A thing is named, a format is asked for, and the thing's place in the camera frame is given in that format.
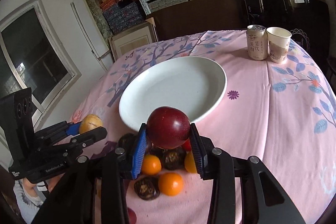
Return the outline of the pale yellow round fruit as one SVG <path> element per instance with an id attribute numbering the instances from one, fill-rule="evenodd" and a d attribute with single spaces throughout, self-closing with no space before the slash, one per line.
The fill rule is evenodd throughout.
<path id="1" fill-rule="evenodd" d="M 88 114 L 80 123 L 79 134 L 84 134 L 98 127 L 102 127 L 102 120 L 95 114 Z"/>

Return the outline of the dark brown water chestnut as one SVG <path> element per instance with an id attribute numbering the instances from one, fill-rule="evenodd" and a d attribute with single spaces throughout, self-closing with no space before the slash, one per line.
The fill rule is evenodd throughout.
<path id="1" fill-rule="evenodd" d="M 153 176 L 143 177 L 135 182 L 134 191 L 142 200 L 150 201 L 158 198 L 161 194 L 158 187 L 158 178 Z"/>

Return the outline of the yellow-orange round fruit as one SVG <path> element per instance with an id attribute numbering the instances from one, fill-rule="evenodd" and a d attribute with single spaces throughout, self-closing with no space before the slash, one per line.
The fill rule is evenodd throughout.
<path id="1" fill-rule="evenodd" d="M 184 165 L 185 170 L 188 173 L 197 173 L 196 164 L 194 161 L 193 153 L 191 151 L 186 154 Z"/>

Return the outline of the black glass cabinet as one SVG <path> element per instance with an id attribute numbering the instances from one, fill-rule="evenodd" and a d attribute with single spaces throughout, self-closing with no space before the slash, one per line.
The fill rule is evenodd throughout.
<path id="1" fill-rule="evenodd" d="M 295 39 L 309 53 L 329 52 L 329 8 L 321 0 L 244 0 L 251 24 L 281 27 L 301 35 Z"/>

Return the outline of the orange tangerine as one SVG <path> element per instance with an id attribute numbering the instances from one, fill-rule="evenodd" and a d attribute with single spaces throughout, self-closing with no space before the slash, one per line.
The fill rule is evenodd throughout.
<path id="1" fill-rule="evenodd" d="M 161 193 L 167 196 L 176 196 L 183 190 L 183 178 L 178 173 L 163 173 L 159 176 L 158 187 Z"/>

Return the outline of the framed picture leaning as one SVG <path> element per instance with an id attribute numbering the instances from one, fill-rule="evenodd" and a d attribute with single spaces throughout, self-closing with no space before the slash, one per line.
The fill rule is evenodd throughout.
<path id="1" fill-rule="evenodd" d="M 154 18 L 132 26 L 110 39 L 110 47 L 114 61 L 125 53 L 158 41 Z"/>

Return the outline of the dark wooden cabinet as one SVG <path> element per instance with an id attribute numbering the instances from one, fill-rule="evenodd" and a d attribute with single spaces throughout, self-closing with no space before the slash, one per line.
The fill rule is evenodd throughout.
<path id="1" fill-rule="evenodd" d="M 152 12 L 159 40 L 205 31 L 243 30 L 248 26 L 244 0 L 194 0 Z"/>

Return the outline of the white paper cup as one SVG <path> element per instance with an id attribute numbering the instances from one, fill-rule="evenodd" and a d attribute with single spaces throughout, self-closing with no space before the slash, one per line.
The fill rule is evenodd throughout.
<path id="1" fill-rule="evenodd" d="M 266 29 L 269 43 L 270 59 L 278 64 L 286 62 L 291 33 L 280 27 L 269 27 Z"/>

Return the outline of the pink floral tablecloth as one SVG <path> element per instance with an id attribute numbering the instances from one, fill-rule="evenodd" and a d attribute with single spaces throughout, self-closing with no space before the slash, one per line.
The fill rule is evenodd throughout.
<path id="1" fill-rule="evenodd" d="M 197 123 L 198 132 L 234 157 L 258 156 L 305 222 L 315 223 L 335 195 L 335 94 L 317 63 L 295 42 L 285 64 L 250 59 L 244 31 L 206 31 L 126 53 L 72 113 L 72 122 L 99 116 L 108 132 L 84 154 L 105 155 L 129 131 L 118 105 L 137 75 L 187 56 L 216 61 L 228 78 L 221 103 Z"/>

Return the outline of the window with white frame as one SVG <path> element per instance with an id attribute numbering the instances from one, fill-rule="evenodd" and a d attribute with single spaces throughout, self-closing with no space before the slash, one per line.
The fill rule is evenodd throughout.
<path id="1" fill-rule="evenodd" d="M 42 0 L 29 0 L 1 20 L 1 97 L 31 88 L 34 126 L 80 76 Z"/>

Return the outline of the beige drink can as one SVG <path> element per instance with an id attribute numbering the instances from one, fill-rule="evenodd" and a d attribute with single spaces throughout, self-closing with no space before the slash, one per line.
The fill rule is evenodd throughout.
<path id="1" fill-rule="evenodd" d="M 265 60 L 268 57 L 266 28 L 256 24 L 249 25 L 246 37 L 249 57 L 254 60 Z"/>

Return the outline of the dark red plum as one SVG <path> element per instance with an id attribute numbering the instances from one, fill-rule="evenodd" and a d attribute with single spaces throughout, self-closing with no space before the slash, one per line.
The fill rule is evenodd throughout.
<path id="1" fill-rule="evenodd" d="M 149 140 L 157 147 L 174 149 L 189 138 L 190 121 L 187 115 L 173 107 L 156 108 L 146 122 Z"/>

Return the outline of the small orange kumquat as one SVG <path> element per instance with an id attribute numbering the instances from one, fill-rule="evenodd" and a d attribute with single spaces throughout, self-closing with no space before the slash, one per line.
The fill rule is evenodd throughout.
<path id="1" fill-rule="evenodd" d="M 160 159 L 155 155 L 145 155 L 142 162 L 141 172 L 152 176 L 160 173 L 162 169 Z"/>

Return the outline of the small red tomato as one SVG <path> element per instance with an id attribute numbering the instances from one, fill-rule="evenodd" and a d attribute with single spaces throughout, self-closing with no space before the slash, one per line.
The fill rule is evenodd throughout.
<path id="1" fill-rule="evenodd" d="M 192 150 L 189 139 L 187 139 L 187 141 L 183 143 L 182 148 L 187 152 L 190 152 Z"/>

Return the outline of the dark chestnut upper left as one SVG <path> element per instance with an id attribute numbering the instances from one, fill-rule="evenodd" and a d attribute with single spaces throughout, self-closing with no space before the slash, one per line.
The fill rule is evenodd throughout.
<path id="1" fill-rule="evenodd" d="M 137 135 L 127 133 L 118 141 L 118 148 L 123 148 L 127 153 L 131 153 L 137 144 Z"/>

